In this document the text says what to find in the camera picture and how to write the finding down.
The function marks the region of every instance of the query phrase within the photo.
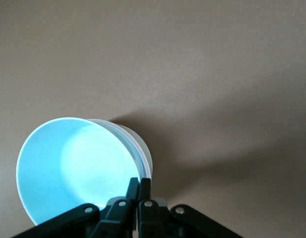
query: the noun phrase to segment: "screw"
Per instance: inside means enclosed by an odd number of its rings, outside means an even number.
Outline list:
[[[144,202],[144,206],[145,207],[151,207],[151,206],[153,206],[153,203],[151,201],[146,201],[146,202]]]
[[[126,205],[126,202],[125,202],[125,201],[119,202],[119,206],[120,206],[120,207],[124,207],[125,205]]]
[[[84,209],[85,213],[89,213],[89,212],[92,212],[92,211],[93,211],[92,207],[87,207],[86,209]]]
[[[178,214],[183,214],[184,213],[184,209],[182,207],[178,207],[175,210]]]

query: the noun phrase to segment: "metal bolt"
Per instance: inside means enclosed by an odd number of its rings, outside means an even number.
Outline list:
[[[145,207],[151,207],[151,206],[153,206],[153,203],[151,201],[146,201],[146,202],[144,202],[144,206]]]
[[[184,213],[184,209],[182,207],[178,207],[175,210],[178,214],[183,214]]]
[[[119,202],[119,206],[120,206],[120,207],[124,207],[125,205],[126,205],[126,202],[125,202],[125,201]]]
[[[92,211],[93,211],[92,207],[87,207],[86,209],[84,209],[85,213],[89,213],[89,212],[92,212]]]

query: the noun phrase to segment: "gray background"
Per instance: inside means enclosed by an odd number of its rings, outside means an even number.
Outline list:
[[[246,238],[306,238],[306,0],[0,1],[0,238],[15,167],[60,117],[129,126],[152,194]]]

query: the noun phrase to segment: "light blue plastic cup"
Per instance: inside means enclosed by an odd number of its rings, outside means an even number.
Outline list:
[[[84,203],[103,209],[125,196],[130,178],[152,176],[145,142],[131,129],[99,119],[59,118],[35,129],[17,160],[21,202],[35,225]]]

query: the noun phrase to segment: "table surface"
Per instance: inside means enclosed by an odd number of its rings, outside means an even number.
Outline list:
[[[245,238],[306,238],[306,0],[0,0],[0,238],[15,167],[61,117],[136,131],[152,195]]]

